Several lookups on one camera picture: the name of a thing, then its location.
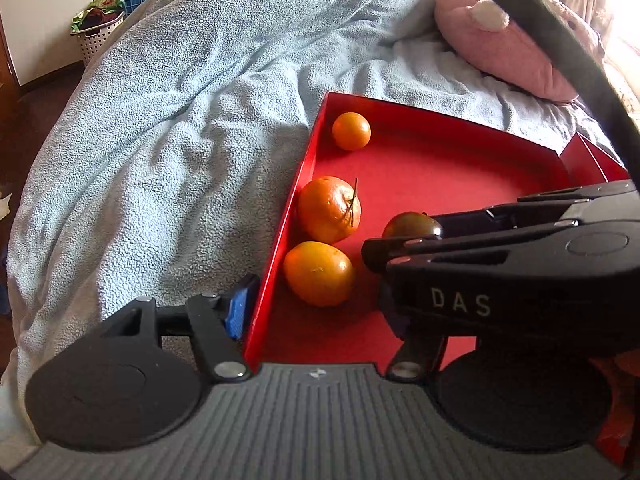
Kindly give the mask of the red plate tray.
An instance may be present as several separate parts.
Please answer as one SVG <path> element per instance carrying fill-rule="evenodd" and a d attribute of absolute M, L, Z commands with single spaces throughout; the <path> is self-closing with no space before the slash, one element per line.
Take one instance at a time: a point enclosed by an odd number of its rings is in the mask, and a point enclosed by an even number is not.
<path fill-rule="evenodd" d="M 573 182 L 580 186 L 629 179 L 621 164 L 579 133 L 566 144 L 560 159 Z"/>

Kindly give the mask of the yellow orange tomato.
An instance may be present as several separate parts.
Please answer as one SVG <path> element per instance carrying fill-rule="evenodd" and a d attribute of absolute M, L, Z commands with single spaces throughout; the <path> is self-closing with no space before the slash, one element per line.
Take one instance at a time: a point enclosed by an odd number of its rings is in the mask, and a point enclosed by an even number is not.
<path fill-rule="evenodd" d="M 312 240 L 298 244 L 285 255 L 283 272 L 292 292 L 315 307 L 342 304 L 355 283 L 355 268 L 344 252 Z"/>

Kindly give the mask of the mandarin with stem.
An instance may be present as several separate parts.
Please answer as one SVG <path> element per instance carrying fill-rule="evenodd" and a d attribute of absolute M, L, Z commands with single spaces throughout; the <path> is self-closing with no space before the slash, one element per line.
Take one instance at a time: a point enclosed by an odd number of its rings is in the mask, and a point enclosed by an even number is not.
<path fill-rule="evenodd" d="M 312 240 L 334 244 L 352 236 L 362 215 L 358 179 L 354 184 L 333 176 L 312 179 L 298 194 L 297 213 Z"/>

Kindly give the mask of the red fruit tray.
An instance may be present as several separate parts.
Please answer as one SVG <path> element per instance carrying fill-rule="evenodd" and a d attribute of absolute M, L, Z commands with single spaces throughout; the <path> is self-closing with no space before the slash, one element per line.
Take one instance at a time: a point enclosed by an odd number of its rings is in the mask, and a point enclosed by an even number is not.
<path fill-rule="evenodd" d="M 332 136 L 334 120 L 347 112 L 371 126 L 369 143 L 352 152 Z M 274 242 L 246 340 L 248 362 L 372 362 L 386 370 L 408 339 L 386 321 L 382 278 L 363 263 L 362 244 L 385 238 L 387 222 L 402 212 L 425 212 L 439 222 L 443 214 L 578 188 L 562 151 L 428 110 L 329 94 Z M 354 265 L 354 288 L 342 304 L 324 308 L 300 300 L 283 272 L 285 255 L 308 237 L 298 220 L 298 194 L 323 176 L 358 179 L 362 205 L 358 230 L 338 243 Z M 592 358 L 519 342 L 445 337 L 442 365 L 425 380 L 439 411 L 465 434 L 520 452 L 591 442 L 611 462 L 638 467 L 639 346 Z"/>

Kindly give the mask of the light blue blanket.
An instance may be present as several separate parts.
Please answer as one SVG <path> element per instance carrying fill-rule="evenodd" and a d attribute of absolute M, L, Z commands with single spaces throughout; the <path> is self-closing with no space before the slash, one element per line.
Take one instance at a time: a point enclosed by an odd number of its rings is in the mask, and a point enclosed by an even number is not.
<path fill-rule="evenodd" d="M 265 269 L 326 92 L 458 116 L 561 151 L 575 105 L 458 58 L 435 0 L 146 0 L 91 62 L 30 168 L 6 258 L 16 340 L 1 463 L 36 447 L 38 368 L 139 296 L 178 304 Z"/>

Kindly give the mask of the small orange kumquat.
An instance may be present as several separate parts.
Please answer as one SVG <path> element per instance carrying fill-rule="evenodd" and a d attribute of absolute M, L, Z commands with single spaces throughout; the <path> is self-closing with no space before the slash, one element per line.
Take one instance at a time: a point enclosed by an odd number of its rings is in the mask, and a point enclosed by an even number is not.
<path fill-rule="evenodd" d="M 335 144 L 345 151 L 364 148 L 371 139 L 371 126 L 366 118 L 354 112 L 343 113 L 332 125 Z"/>

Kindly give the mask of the white laundry basket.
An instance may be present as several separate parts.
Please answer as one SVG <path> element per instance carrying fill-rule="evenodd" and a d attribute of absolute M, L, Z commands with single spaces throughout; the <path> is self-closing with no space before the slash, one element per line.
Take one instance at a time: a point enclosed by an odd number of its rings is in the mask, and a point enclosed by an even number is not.
<path fill-rule="evenodd" d="M 70 36 L 76 38 L 85 66 L 124 18 L 124 0 L 92 0 L 72 18 Z"/>

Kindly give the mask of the pink plush pig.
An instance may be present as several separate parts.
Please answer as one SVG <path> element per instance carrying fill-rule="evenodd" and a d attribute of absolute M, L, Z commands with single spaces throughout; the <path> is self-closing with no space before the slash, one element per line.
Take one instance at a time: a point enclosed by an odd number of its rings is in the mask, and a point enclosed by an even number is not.
<path fill-rule="evenodd" d="M 555 103 L 578 97 L 548 55 L 492 0 L 436 0 L 435 21 L 450 47 L 481 72 Z"/>

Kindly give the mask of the dark green-red tomato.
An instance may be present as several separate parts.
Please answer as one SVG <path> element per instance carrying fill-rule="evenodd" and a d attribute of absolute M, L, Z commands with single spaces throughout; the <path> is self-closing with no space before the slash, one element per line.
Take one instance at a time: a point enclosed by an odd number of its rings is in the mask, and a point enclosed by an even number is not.
<path fill-rule="evenodd" d="M 387 222 L 382 237 L 439 237 L 442 225 L 425 212 L 406 211 Z"/>

